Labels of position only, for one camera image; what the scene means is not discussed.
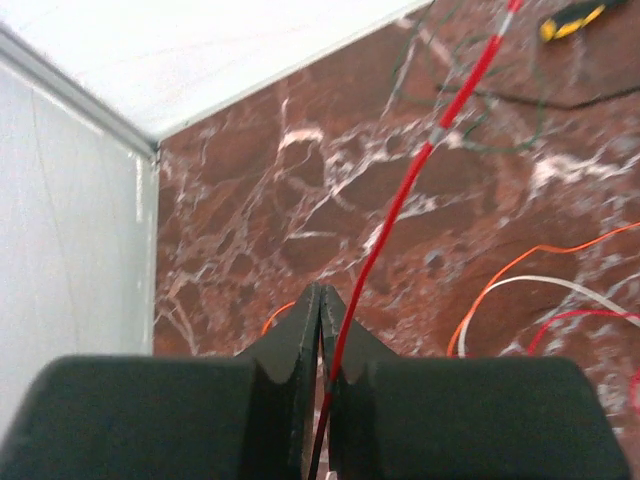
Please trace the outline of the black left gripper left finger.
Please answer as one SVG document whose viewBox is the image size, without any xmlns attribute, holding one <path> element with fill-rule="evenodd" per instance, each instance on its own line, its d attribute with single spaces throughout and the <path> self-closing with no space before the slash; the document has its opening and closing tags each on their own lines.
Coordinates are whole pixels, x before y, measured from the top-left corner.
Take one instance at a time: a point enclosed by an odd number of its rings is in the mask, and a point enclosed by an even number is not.
<svg viewBox="0 0 640 480">
<path fill-rule="evenodd" d="M 320 287 L 233 357 L 65 356 L 1 444 L 5 479 L 304 479 Z"/>
</svg>

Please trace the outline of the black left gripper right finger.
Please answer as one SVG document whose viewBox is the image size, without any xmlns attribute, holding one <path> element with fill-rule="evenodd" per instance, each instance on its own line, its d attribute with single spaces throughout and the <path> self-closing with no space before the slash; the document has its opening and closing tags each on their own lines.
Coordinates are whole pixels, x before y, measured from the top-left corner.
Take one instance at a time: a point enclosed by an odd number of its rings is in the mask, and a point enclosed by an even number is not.
<svg viewBox="0 0 640 480">
<path fill-rule="evenodd" d="M 596 392 L 563 357 L 395 353 L 349 328 L 333 389 L 329 465 L 341 479 L 626 479 Z"/>
</svg>

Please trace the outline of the black zip tie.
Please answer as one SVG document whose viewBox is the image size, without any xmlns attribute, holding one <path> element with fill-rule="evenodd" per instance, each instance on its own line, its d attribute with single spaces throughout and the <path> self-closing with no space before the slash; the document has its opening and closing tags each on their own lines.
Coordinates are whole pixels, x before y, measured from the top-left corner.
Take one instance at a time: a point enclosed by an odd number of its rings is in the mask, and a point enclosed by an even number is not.
<svg viewBox="0 0 640 480">
<path fill-rule="evenodd" d="M 639 81 L 628 85 L 602 87 L 553 87 L 543 83 L 535 86 L 532 82 L 516 85 L 481 84 L 473 94 L 485 99 L 543 106 L 556 110 L 577 110 L 599 103 L 614 101 L 639 92 Z"/>
</svg>

